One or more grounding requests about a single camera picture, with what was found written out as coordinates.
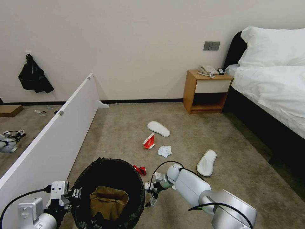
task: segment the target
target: black cable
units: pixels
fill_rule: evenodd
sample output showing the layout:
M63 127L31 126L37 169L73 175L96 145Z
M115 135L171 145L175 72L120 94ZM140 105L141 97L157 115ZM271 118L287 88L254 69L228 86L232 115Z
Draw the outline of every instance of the black cable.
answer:
M205 206L209 206L209 205L225 206L225 207L228 207L228 208L233 209L234 211L236 211L237 213L239 213L239 214L248 222L248 224L249 224L249 226L250 226L251 229L254 229L254 228L253 228L253 225L252 225L251 222L250 222L250 220L249 220L241 211L239 211L239 210L236 209L235 207L232 207L231 205L228 205L228 204L212 202L212 203L208 203L208 204L197 205L197 206L195 206L195 207L190 208L189 211L193 211L193 210L202 210L201 207L205 207Z
M37 192L41 192L41 191L45 191L46 193L50 193L51 192L51 185L48 185L47 187L43 188L43 189L38 189L38 190L35 190L35 191L31 191L31 192L28 192L26 194L23 194L21 196L18 196L16 197L15 199L13 199L12 201L10 201L6 206L5 208L3 209L3 212L1 214L1 217L0 217L0 229L2 229L2 221L3 221L3 217L4 217L4 214L6 212L6 210L8 209L8 207L13 203L15 202L16 200L22 198L22 197L25 197L27 195L30 195L30 194L33 194L33 193L37 193Z
M19 133L19 131L17 131L17 130L9 130L9 131L4 132L3 134L7 134L7 133L9 133L9 132L17 132L17 133Z
M3 133L3 135L4 135L4 134L7 134L7 133L9 133L9 132L17 132L17 133L19 133L19 136L17 136L18 139L15 139L15 140L9 141L9 142L8 142L8 141L2 141L2 140L0 140L0 142L7 142L7 143L10 143L10 142L18 142L18 141L20 141L20 139L22 138L22 135L21 135L20 132L17 131L17 130L6 131L6 132Z
M150 179L150 185L149 185L149 189L148 189L148 190L150 190L150 187L152 186L152 181L153 181L153 175L154 175L154 173L158 170L158 168L161 167L161 165L163 165L163 164L165 164L165 163L168 163L168 162L175 162L175 163L181 165L182 168L184 168L183 164L181 164L180 162L177 162L177 161L166 161L166 162L163 162L163 163L160 164L160 165L155 169L155 171L152 173L152 178Z

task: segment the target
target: wall switch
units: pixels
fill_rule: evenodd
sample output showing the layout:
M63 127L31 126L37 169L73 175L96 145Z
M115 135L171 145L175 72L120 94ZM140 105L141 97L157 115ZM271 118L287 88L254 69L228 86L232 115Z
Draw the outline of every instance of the wall switch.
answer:
M220 41L206 41L203 50L216 51L219 49Z
M211 50L218 50L220 45L220 41L213 41Z
M206 41L206 42L204 43L203 50L210 50L210 44L211 44L211 43L212 43L211 41Z

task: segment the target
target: beige carpet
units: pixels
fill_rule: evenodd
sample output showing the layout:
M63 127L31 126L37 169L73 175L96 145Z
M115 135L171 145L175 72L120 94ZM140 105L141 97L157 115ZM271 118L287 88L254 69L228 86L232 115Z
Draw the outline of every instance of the beige carpet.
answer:
M151 120L164 124L171 135L164 138L157 134L154 148L146 150L142 143L151 134L146 127ZM157 155L162 145L172 146L173 153L167 159ZM68 179L72 187L92 161L106 157L146 166L148 174L142 180L147 182L166 160L179 161L196 171L207 149L215 150L218 156L213 175L205 180L213 190L228 190L255 207L255 228L304 228L305 203L268 164L261 154L264 152L258 152L226 115L188 115L182 103L113 104L110 109L98 110ZM188 212L188 208L177 191L163 191L155 207L144 209L136 228L212 228L212 216ZM71 214L60 228L76 228Z
M26 136L18 143L18 149L13 153L0 153L0 178L18 159L39 132L54 116L54 111L61 106L25 106L15 117L0 117L0 133L7 130L25 130ZM40 117L34 110L46 111L46 116Z

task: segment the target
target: nightstand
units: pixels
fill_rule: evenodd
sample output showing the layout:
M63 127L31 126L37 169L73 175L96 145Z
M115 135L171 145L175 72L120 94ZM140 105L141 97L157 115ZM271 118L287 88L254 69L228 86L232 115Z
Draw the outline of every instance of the nightstand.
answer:
M224 74L214 78L188 70L184 86L183 104L189 114L221 113L233 77Z

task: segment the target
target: black trash bag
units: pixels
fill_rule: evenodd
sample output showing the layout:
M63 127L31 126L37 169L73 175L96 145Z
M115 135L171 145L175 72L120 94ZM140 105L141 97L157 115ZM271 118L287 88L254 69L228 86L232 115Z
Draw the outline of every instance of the black trash bag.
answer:
M45 91L50 93L54 90L44 75L44 71L36 64L30 54L26 55L26 62L18 78L26 90L34 90L36 93Z
M91 216L90 194L101 185L123 190L129 196L126 207L116 221L104 219L100 212ZM145 190L142 179L126 161L99 157L77 178L72 190L80 188L80 200L74 200L71 209L78 228L133 228L144 210Z

